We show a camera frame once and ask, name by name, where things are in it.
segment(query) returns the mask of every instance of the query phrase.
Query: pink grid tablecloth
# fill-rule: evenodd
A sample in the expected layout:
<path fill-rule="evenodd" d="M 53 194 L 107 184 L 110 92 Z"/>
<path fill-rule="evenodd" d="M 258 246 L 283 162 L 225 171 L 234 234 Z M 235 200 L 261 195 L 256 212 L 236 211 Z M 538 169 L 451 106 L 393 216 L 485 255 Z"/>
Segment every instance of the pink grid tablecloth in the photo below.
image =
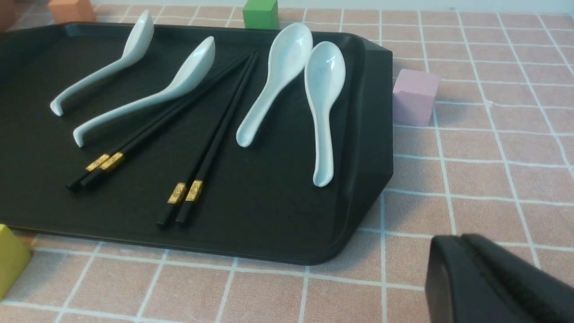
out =
<path fill-rule="evenodd" d="M 223 7 L 106 6 L 100 21 L 242 28 Z M 14 27 L 51 23 L 18 4 Z M 314 267 L 21 234 L 6 322 L 428 322 L 436 234 L 478 232 L 574 286 L 574 20 L 568 15 L 280 9 L 443 78 L 431 125 L 394 126 L 395 175 L 348 247 Z"/>

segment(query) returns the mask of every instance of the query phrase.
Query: black chopstick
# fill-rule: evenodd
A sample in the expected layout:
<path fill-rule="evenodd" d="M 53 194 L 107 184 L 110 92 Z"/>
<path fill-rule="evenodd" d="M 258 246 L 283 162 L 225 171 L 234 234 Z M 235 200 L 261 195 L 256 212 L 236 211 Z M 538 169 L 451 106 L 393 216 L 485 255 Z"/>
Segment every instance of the black chopstick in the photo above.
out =
<path fill-rule="evenodd" d="M 225 134 L 227 132 L 227 129 L 229 128 L 231 120 L 233 119 L 233 115 L 235 114 L 235 111 L 239 105 L 241 96 L 243 95 L 243 92 L 245 92 L 245 87 L 249 82 L 256 61 L 257 61 L 257 53 L 254 55 L 253 59 L 247 62 L 247 67 L 246 69 L 243 70 L 243 77 L 241 77 L 241 83 L 237 87 L 235 95 L 233 96 L 233 99 L 231 100 L 229 107 L 227 108 L 228 111 L 221 123 L 221 126 L 219 127 L 217 134 L 213 139 L 213 142 L 211 143 L 211 146 L 205 156 L 205 159 L 201 163 L 201 167 L 199 168 L 199 171 L 195 176 L 195 180 L 193 181 L 191 187 L 189 188 L 189 193 L 185 197 L 185 201 L 183 202 L 180 212 L 176 218 L 176 222 L 178 222 L 180 225 L 185 225 L 187 219 L 191 214 L 193 206 L 197 203 L 197 200 L 201 195 L 201 190 L 203 189 L 204 181 L 207 178 L 210 168 L 214 164 L 215 156 L 217 155 L 217 152 L 222 145 L 223 138 L 225 137 Z"/>
<path fill-rule="evenodd" d="M 78 177 L 76 181 L 67 185 L 68 189 L 72 191 L 94 189 L 100 182 L 105 180 L 116 167 L 124 162 L 127 157 L 135 155 L 144 144 L 150 142 L 156 132 L 163 129 L 169 122 L 174 121 L 189 105 L 200 99 L 245 60 L 249 59 L 251 54 L 252 53 L 245 54 L 233 61 L 228 67 L 221 70 L 220 73 L 202 82 L 196 90 L 172 103 L 164 112 L 153 118 L 136 134 L 122 142 L 121 145 L 118 145 L 111 153 L 102 155 L 88 165 L 84 174 Z"/>
<path fill-rule="evenodd" d="M 237 82 L 233 86 L 233 97 L 230 99 L 230 103 L 235 98 L 237 91 L 240 88 L 242 80 L 245 78 L 246 73 L 248 72 L 250 66 L 252 66 L 251 62 L 254 61 L 254 58 L 257 58 L 257 52 L 255 51 L 250 55 L 245 66 L 237 79 Z M 169 224 L 170 219 L 176 213 L 176 210 L 181 205 L 184 200 L 185 194 L 187 193 L 187 183 L 189 183 L 193 177 L 196 175 L 198 168 L 201 166 L 201 161 L 205 158 L 206 154 L 210 150 L 212 142 L 214 138 L 217 136 L 218 131 L 220 131 L 220 127 L 224 120 L 227 118 L 229 107 L 231 106 L 230 103 L 222 110 L 221 115 L 218 118 L 218 122 L 210 129 L 210 135 L 206 141 L 204 141 L 203 146 L 201 147 L 200 154 L 196 157 L 196 159 L 192 162 L 192 167 L 189 172 L 182 178 L 182 182 L 178 182 L 173 189 L 172 194 L 169 196 L 167 204 L 163 212 L 161 213 L 159 219 L 157 220 L 156 224 L 161 228 L 166 228 Z"/>

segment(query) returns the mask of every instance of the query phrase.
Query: pink wooden block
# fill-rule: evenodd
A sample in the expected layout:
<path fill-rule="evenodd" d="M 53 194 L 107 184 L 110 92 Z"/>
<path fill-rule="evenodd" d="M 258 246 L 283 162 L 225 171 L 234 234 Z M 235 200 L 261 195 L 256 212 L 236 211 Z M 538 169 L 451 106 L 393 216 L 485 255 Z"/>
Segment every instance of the pink wooden block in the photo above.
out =
<path fill-rule="evenodd" d="M 440 75 L 401 70 L 393 87 L 393 121 L 413 126 L 428 126 Z"/>

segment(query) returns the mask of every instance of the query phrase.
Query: black plastic holder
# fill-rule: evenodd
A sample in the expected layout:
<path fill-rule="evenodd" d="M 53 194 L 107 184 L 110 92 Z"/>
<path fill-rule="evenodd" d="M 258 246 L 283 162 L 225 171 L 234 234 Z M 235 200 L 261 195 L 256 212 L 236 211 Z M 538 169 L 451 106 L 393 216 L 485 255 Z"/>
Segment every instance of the black plastic holder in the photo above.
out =
<path fill-rule="evenodd" d="M 335 176 L 313 185 L 314 130 L 302 74 L 269 110 L 248 148 L 235 132 L 261 92 L 277 31 L 155 27 L 137 64 L 63 104 L 66 87 L 118 59 L 131 25 L 54 25 L 0 38 L 0 222 L 20 230 L 296 264 L 317 264 L 345 246 L 393 173 L 392 53 L 358 36 L 313 33 L 339 46 L 347 66 L 331 111 Z M 239 71 L 224 80 L 97 191 L 71 193 L 67 180 L 157 115 L 146 109 L 89 133 L 80 149 L 75 127 L 162 90 L 208 36 L 210 71 L 254 49 L 259 60 L 189 225 L 156 225 L 173 184 L 189 168 L 232 96 Z"/>

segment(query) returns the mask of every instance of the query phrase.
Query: black object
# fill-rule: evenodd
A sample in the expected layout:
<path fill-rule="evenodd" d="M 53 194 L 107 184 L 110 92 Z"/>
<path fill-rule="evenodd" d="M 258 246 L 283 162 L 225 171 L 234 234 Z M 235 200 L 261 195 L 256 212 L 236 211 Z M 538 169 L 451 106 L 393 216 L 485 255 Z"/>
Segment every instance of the black object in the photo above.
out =
<path fill-rule="evenodd" d="M 245 77 L 246 71 L 249 69 L 249 67 L 252 66 L 253 59 L 256 56 L 257 56 L 257 52 L 252 53 L 247 58 L 247 62 L 245 62 L 245 66 L 243 68 L 243 71 L 241 72 L 241 75 L 237 79 L 237 86 L 234 86 L 234 91 L 233 91 L 234 97 L 237 95 L 236 93 L 237 93 L 237 88 L 239 87 L 239 84 L 241 84 L 242 79 Z M 169 222 L 170 218 L 173 216 L 174 212 L 181 206 L 181 203 L 183 202 L 185 195 L 187 193 L 187 187 L 188 187 L 189 181 L 191 179 L 193 179 L 193 177 L 196 175 L 197 169 L 199 168 L 199 165 L 201 164 L 201 161 L 204 159 L 207 151 L 210 149 L 210 147 L 212 145 L 219 145 L 220 144 L 221 140 L 219 140 L 218 143 L 217 142 L 214 143 L 213 138 L 216 136 L 216 133 L 218 133 L 218 129 L 220 128 L 220 125 L 222 124 L 223 119 L 227 114 L 228 107 L 229 107 L 229 105 L 226 105 L 222 109 L 221 116 L 219 117 L 219 122 L 217 122 L 214 125 L 213 130 L 210 131 L 210 133 L 212 135 L 210 135 L 208 140 L 206 140 L 205 143 L 203 144 L 199 158 L 197 160 L 193 161 L 193 163 L 191 164 L 192 165 L 191 170 L 186 173 L 186 176 L 183 178 L 183 182 L 178 182 L 175 185 L 175 188 L 173 189 L 173 192 L 169 196 L 168 201 L 166 203 L 165 211 L 162 213 L 161 217 L 157 220 L 157 225 L 159 225 L 160 227 L 164 228 L 168 224 L 168 222 Z"/>
<path fill-rule="evenodd" d="M 426 300 L 435 323 L 571 323 L 574 289 L 477 234 L 436 236 Z"/>
<path fill-rule="evenodd" d="M 216 131 L 216 135 L 209 147 L 209 150 L 207 151 L 205 159 L 201 161 L 201 167 L 199 168 L 197 175 L 195 175 L 195 180 L 193 180 L 191 184 L 189 194 L 185 197 L 179 215 L 176 218 L 176 222 L 178 222 L 180 225 L 184 225 L 187 222 L 188 217 L 191 215 L 191 211 L 194 204 L 197 203 L 197 199 L 199 199 L 199 196 L 203 191 L 204 182 L 211 169 L 211 166 L 215 162 L 214 161 L 215 156 L 217 155 L 219 147 L 221 146 L 221 142 L 223 141 L 223 138 L 227 133 L 229 123 L 233 119 L 239 100 L 241 100 L 241 97 L 243 96 L 245 86 L 248 84 L 251 78 L 251 73 L 253 72 L 253 67 L 255 66 L 256 62 L 257 62 L 257 54 L 255 54 L 250 59 L 250 61 L 247 62 L 245 69 L 241 73 L 241 76 L 239 76 L 237 85 L 234 86 L 235 94 L 231 98 L 228 104 L 227 112 L 224 114 L 221 126 Z"/>
<path fill-rule="evenodd" d="M 181 113 L 185 112 L 190 105 L 193 105 L 197 100 L 209 92 L 213 87 L 221 82 L 223 78 L 233 72 L 233 70 L 249 57 L 250 54 L 236 59 L 220 73 L 199 84 L 196 90 L 175 102 L 172 102 L 169 107 L 164 107 L 164 112 L 153 118 L 148 124 L 142 127 L 138 133 L 125 140 L 117 149 L 113 150 L 112 153 L 106 154 L 108 158 L 101 162 L 97 168 L 93 169 L 91 172 L 86 169 L 88 174 L 80 180 L 79 186 L 88 190 L 94 189 L 98 184 L 104 181 L 106 177 L 117 168 L 117 166 L 122 164 L 126 158 L 130 158 L 138 153 L 139 149 L 141 149 L 146 143 L 153 140 L 154 136 L 156 136 L 158 132 L 165 129 L 170 122 L 175 121 L 175 119 L 179 117 Z M 76 186 L 77 185 L 71 185 L 68 186 L 68 188 L 74 188 Z"/>
<path fill-rule="evenodd" d="M 275 100 L 248 148 L 237 127 L 261 92 L 277 31 L 154 27 L 137 64 L 67 101 L 62 117 L 50 101 L 67 86 L 121 57 L 130 25 L 68 24 L 28 29 L 0 44 L 0 222 L 19 230 L 219 253 L 297 264 L 334 257 L 355 232 L 393 172 L 392 53 L 358 36 L 313 33 L 343 53 L 347 79 L 331 110 L 335 176 L 313 185 L 313 119 L 299 75 Z M 160 230 L 156 221 L 184 161 L 195 160 L 232 96 L 226 78 L 93 192 L 62 185 L 79 165 L 134 133 L 161 109 L 146 109 L 87 133 L 94 116 L 164 89 L 189 53 L 214 36 L 213 71 L 253 50 L 259 60 L 193 211 L 193 225 Z"/>

